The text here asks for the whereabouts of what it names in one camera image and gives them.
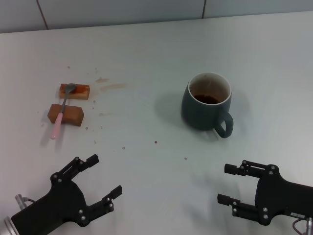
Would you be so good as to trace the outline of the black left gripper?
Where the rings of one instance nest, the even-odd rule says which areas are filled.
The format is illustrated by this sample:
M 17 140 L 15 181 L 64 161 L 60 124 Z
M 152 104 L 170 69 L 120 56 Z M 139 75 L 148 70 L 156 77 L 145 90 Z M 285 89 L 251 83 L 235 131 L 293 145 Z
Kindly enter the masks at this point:
M 86 205 L 84 196 L 72 179 L 80 172 L 99 163 L 96 154 L 85 161 L 75 157 L 60 171 L 51 176 L 50 191 L 29 205 L 11 220 L 21 235 L 47 235 L 67 222 L 80 227 L 114 211 L 113 200 L 122 194 L 121 185 L 113 189 L 101 201 Z

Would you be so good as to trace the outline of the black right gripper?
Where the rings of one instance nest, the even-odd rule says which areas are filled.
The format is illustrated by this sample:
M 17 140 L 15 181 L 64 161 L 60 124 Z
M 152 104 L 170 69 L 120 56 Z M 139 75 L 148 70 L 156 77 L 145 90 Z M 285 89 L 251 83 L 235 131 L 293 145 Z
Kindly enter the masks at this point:
M 224 172 L 259 178 L 255 206 L 223 194 L 217 195 L 219 204 L 232 207 L 234 217 L 270 224 L 277 215 L 300 219 L 313 216 L 313 188 L 285 180 L 277 166 L 243 160 L 239 167 L 225 164 Z

